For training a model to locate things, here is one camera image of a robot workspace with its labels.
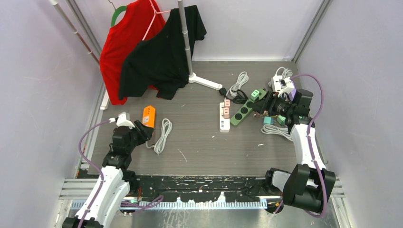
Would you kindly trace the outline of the white power strip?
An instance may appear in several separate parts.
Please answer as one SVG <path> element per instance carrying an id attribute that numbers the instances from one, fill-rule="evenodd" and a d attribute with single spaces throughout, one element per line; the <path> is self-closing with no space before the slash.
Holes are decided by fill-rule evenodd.
<path id="1" fill-rule="evenodd" d="M 221 133 L 228 133 L 230 131 L 230 115 L 228 118 L 223 116 L 224 103 L 219 104 L 219 130 Z"/>
<path id="2" fill-rule="evenodd" d="M 273 91 L 278 91 L 282 89 L 282 76 L 275 75 L 271 78 L 271 88 Z"/>

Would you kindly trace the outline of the pink plug adapter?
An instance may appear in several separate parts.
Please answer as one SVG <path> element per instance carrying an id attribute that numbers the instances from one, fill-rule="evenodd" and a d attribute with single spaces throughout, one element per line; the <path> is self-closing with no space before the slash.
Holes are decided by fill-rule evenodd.
<path id="1" fill-rule="evenodd" d="M 224 108 L 223 108 L 223 116 L 224 116 L 225 118 L 228 118 L 229 115 L 230 115 L 230 109 L 229 109 L 228 107 L 224 107 Z"/>
<path id="2" fill-rule="evenodd" d="M 231 104 L 231 100 L 229 100 L 229 99 L 224 99 L 224 107 L 230 107 L 230 104 Z"/>

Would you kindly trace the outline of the orange power strip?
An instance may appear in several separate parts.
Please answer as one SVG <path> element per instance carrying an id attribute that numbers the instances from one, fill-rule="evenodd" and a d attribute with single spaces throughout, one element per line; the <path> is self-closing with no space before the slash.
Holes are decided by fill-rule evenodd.
<path id="1" fill-rule="evenodd" d="M 143 109 L 143 118 L 142 118 L 142 124 L 154 128 L 155 126 L 155 108 L 151 105 L 145 107 Z"/>

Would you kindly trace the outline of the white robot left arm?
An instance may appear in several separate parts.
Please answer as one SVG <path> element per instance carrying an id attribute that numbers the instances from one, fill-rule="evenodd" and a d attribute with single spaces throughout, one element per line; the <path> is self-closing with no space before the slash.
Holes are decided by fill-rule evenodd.
<path id="1" fill-rule="evenodd" d="M 65 218 L 64 228 L 108 228 L 119 210 L 124 197 L 138 192 L 139 184 L 134 171 L 128 170 L 131 153 L 136 146 L 151 139 L 152 127 L 139 120 L 119 124 L 113 131 L 109 152 L 97 168 L 98 180 L 87 200 L 74 217 Z"/>

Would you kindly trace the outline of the teal plug adapter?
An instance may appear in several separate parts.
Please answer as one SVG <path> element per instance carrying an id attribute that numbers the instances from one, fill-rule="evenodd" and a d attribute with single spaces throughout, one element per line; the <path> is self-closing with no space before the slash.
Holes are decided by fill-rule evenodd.
<path id="1" fill-rule="evenodd" d="M 265 116 L 263 119 L 263 124 L 264 125 L 267 125 L 267 124 L 273 125 L 274 124 L 273 117 Z"/>

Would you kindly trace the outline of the dark green power strip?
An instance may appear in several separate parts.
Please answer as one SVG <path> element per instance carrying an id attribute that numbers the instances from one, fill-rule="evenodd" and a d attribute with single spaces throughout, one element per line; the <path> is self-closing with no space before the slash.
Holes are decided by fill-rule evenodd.
<path id="1" fill-rule="evenodd" d="M 260 100 L 266 93 L 267 90 L 265 88 L 263 89 L 258 89 L 260 92 L 259 97 L 256 100 L 251 100 L 250 96 L 246 99 L 246 94 L 238 89 L 237 92 L 237 96 L 240 98 L 244 98 L 243 101 L 243 106 L 230 118 L 230 124 L 234 127 L 238 127 L 240 125 L 240 123 L 246 119 L 246 117 L 248 117 L 251 112 L 253 111 L 252 108 L 250 107 L 250 105 L 255 102 Z"/>

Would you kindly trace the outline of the pink plug adapter strip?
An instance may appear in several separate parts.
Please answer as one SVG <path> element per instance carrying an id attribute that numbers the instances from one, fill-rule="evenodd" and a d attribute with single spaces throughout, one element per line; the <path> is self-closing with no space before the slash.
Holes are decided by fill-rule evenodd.
<path id="1" fill-rule="evenodd" d="M 255 117 L 255 118 L 261 118 L 261 117 L 264 117 L 264 116 L 266 116 L 265 113 L 260 114 L 260 113 L 256 112 L 253 117 Z"/>

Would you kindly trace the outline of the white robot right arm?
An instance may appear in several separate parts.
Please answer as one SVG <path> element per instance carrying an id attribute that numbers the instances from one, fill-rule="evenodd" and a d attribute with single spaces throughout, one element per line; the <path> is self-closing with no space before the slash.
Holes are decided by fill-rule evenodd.
<path id="1" fill-rule="evenodd" d="M 292 172 L 271 168 L 266 173 L 265 192 L 276 195 L 280 191 L 282 194 L 281 202 L 267 206 L 267 212 L 273 215 L 281 212 L 285 205 L 302 209 L 316 218 L 326 213 L 336 175 L 327 170 L 319 155 L 315 119 L 309 117 L 312 98 L 312 92 L 298 89 L 292 101 L 280 97 L 277 92 L 268 92 L 249 104 L 259 114 L 285 117 L 296 152 L 297 164 Z"/>

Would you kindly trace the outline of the purple power strip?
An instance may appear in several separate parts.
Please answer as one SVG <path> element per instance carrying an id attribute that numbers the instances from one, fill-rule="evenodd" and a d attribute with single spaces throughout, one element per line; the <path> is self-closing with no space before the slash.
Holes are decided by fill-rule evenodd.
<path id="1" fill-rule="evenodd" d="M 293 101 L 293 99 L 294 99 L 294 97 L 295 97 L 295 95 L 296 95 L 296 89 L 294 88 L 291 92 L 289 92 L 288 93 L 288 97 L 289 97 L 289 100 L 292 102 Z"/>

